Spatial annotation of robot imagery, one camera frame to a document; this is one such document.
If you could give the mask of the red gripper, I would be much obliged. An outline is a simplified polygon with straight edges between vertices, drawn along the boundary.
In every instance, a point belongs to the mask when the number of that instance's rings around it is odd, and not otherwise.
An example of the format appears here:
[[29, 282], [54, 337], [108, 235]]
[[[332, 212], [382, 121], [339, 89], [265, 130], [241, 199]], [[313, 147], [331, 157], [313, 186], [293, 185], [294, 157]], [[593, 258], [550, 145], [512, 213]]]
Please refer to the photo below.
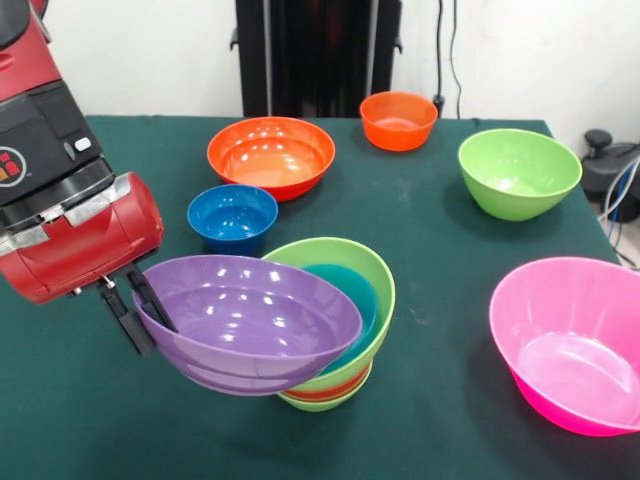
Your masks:
[[[116, 178], [109, 203], [81, 223], [62, 215], [42, 224], [47, 239], [10, 251], [1, 249], [1, 274], [20, 295], [42, 304], [107, 276], [158, 248], [164, 234], [150, 189], [133, 172]], [[124, 268], [142, 310], [158, 324], [178, 332], [136, 263]], [[100, 297], [139, 355], [155, 342], [139, 315], [122, 300], [116, 283], [103, 277]]]

